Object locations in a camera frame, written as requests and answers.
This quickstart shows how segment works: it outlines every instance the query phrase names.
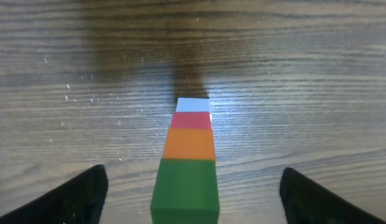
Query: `light blue block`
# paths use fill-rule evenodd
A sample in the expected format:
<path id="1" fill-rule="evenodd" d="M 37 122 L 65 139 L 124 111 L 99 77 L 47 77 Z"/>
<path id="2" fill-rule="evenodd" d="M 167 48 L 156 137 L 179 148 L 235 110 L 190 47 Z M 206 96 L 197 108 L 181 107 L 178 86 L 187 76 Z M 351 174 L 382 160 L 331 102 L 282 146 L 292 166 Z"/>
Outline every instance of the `light blue block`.
<path id="1" fill-rule="evenodd" d="M 178 98 L 176 112 L 210 112 L 210 99 Z"/>

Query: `black object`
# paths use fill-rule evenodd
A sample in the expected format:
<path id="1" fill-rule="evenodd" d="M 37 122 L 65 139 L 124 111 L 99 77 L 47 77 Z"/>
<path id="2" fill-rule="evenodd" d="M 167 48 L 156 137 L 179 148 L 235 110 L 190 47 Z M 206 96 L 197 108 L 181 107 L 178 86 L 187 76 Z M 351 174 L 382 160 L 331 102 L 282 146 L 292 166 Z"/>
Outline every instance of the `black object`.
<path id="1" fill-rule="evenodd" d="M 280 197 L 288 224 L 386 223 L 292 168 L 283 172 Z"/>
<path id="2" fill-rule="evenodd" d="M 97 165 L 0 217 L 0 224 L 98 224 L 107 189 L 105 167 Z"/>

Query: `red block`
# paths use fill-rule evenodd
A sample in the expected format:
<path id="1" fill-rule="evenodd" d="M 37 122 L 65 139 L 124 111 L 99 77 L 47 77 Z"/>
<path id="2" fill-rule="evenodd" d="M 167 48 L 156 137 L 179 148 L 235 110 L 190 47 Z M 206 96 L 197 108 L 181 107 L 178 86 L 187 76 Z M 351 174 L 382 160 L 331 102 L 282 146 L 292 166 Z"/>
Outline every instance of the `red block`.
<path id="1" fill-rule="evenodd" d="M 209 112 L 175 112 L 172 128 L 212 129 Z"/>

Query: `block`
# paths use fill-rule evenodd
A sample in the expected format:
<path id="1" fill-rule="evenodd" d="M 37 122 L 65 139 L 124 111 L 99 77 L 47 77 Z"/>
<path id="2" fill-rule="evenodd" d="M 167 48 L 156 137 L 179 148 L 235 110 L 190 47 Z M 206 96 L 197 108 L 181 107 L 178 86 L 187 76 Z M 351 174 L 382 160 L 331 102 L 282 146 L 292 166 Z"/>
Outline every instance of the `block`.
<path id="1" fill-rule="evenodd" d="M 212 130 L 170 128 L 162 158 L 215 161 Z"/>
<path id="2" fill-rule="evenodd" d="M 178 98 L 176 112 L 210 112 L 210 99 Z"/>
<path id="3" fill-rule="evenodd" d="M 151 201 L 153 224 L 217 224 L 214 161 L 162 159 Z"/>
<path id="4" fill-rule="evenodd" d="M 209 112 L 175 112 L 172 128 L 212 129 Z"/>

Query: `wooden table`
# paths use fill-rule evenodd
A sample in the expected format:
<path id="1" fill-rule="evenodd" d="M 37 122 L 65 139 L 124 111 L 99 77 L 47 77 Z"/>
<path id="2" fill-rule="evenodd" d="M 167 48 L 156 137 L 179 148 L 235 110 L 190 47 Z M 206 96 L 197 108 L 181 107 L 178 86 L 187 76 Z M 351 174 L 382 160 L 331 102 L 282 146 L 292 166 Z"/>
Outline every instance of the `wooden table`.
<path id="1" fill-rule="evenodd" d="M 285 223 L 286 166 L 386 220 L 386 0 L 0 0 L 0 215 L 104 164 L 101 223 L 150 223 L 178 96 L 219 223 Z"/>

